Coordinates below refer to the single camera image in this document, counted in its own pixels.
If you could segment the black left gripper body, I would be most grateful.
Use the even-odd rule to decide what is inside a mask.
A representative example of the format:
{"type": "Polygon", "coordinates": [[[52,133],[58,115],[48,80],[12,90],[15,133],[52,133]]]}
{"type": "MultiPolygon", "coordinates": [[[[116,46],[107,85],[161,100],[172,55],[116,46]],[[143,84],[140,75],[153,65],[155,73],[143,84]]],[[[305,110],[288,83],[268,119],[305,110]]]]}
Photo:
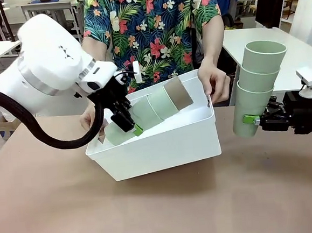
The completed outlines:
{"type": "Polygon", "coordinates": [[[105,86],[107,106],[112,113],[127,111],[131,107],[126,97],[129,78],[127,74],[118,74],[113,76],[105,86]]]}

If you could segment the person's left hand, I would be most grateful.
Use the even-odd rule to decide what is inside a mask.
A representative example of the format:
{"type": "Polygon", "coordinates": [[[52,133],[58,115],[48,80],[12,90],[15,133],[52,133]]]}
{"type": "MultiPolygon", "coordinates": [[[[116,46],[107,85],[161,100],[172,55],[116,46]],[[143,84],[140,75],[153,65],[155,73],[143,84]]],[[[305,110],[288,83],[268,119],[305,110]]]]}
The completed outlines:
{"type": "Polygon", "coordinates": [[[213,104],[224,102],[229,98],[231,79],[216,66],[212,58],[203,58],[197,74],[205,95],[211,98],[213,104]]]}

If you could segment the person's right hand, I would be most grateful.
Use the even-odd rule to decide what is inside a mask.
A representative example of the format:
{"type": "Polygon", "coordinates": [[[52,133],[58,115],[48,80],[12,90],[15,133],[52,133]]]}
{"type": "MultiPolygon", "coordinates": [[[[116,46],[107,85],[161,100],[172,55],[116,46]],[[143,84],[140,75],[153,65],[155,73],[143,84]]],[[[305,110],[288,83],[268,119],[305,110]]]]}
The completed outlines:
{"type": "MultiPolygon", "coordinates": [[[[88,131],[94,121],[95,117],[95,105],[91,101],[89,101],[88,106],[84,113],[80,116],[80,124],[81,126],[88,131]]],[[[99,137],[98,140],[103,143],[105,140],[105,127],[108,125],[108,122],[106,119],[103,120],[102,127],[99,131],[99,137]]]]}

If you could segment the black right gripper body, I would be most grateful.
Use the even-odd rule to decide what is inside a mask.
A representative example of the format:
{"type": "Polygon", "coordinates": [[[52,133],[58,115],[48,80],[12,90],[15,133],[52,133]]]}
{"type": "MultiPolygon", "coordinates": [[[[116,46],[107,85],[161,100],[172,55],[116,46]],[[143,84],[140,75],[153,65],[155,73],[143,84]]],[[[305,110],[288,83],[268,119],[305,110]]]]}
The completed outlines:
{"type": "Polygon", "coordinates": [[[282,101],[289,125],[297,135],[312,132],[312,98],[304,98],[299,91],[287,91],[282,101]]]}

